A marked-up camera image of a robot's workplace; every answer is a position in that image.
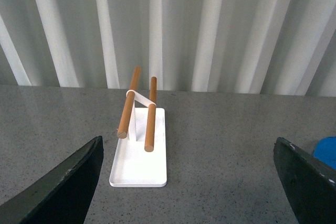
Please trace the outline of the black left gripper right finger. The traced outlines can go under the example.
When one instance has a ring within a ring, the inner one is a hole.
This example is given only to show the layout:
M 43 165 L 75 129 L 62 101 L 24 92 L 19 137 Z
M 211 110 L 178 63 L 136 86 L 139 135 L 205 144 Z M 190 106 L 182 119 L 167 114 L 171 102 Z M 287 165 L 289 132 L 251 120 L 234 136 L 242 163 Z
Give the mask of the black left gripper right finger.
M 335 169 L 283 137 L 274 164 L 299 223 L 335 223 Z

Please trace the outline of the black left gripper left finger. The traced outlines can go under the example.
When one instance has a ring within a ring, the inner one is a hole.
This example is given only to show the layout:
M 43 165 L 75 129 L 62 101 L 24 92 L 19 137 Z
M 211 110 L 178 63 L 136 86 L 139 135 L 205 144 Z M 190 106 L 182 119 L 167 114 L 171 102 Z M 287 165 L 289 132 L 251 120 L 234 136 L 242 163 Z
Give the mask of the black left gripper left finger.
M 1 223 L 84 223 L 103 161 L 101 136 L 1 205 Z

